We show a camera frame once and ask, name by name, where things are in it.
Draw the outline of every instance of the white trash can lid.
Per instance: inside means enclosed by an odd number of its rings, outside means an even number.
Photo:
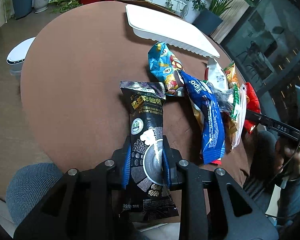
[[[14,47],[7,56],[7,63],[13,65],[23,62],[34,39],[35,37],[29,38]]]

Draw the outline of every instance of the metal screw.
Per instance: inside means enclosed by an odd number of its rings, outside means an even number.
[[[188,162],[187,160],[181,160],[181,161],[179,161],[179,164],[180,164],[181,166],[186,167],[186,166],[188,166],[189,162]]]
[[[220,176],[223,176],[226,174],[226,171],[222,168],[217,168],[217,174]]]
[[[76,169],[69,169],[68,174],[69,174],[70,176],[73,176],[73,175],[76,175],[77,172],[78,172],[78,171],[77,171]]]
[[[111,166],[114,165],[114,161],[113,160],[106,160],[105,165],[108,166],[108,167],[111,167]]]

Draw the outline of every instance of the red snack package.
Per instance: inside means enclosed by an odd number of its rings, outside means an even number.
[[[252,85],[249,82],[245,83],[245,86],[247,88],[247,97],[249,98],[247,99],[247,109],[260,114],[260,104],[256,92],[254,91]],[[256,126],[256,123],[249,120],[244,120],[243,126],[247,130],[247,132],[251,134]]]

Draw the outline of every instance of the table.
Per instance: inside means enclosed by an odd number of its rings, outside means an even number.
[[[125,5],[97,2],[60,15],[40,31],[24,61],[24,111],[35,139],[63,172],[94,168],[122,147],[130,134],[130,121],[119,88],[121,80],[157,81],[147,59],[155,41],[133,33]],[[227,66],[230,59],[212,43],[220,53],[219,64]],[[170,49],[187,73],[204,79],[207,58],[174,46]],[[183,158],[202,163],[201,131],[189,99],[168,98],[163,111],[170,146]],[[242,143],[233,151],[226,145],[222,166],[242,185],[252,157]],[[172,196],[180,208],[180,192]]]

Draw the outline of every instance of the plastic container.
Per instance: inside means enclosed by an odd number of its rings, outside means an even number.
[[[21,42],[7,56],[7,63],[10,65],[10,74],[16,76],[18,80],[20,80],[22,65],[34,38],[29,38]]]
[[[129,25],[141,38],[165,42],[202,56],[220,57],[198,28],[180,18],[133,4],[127,4],[126,11]]]

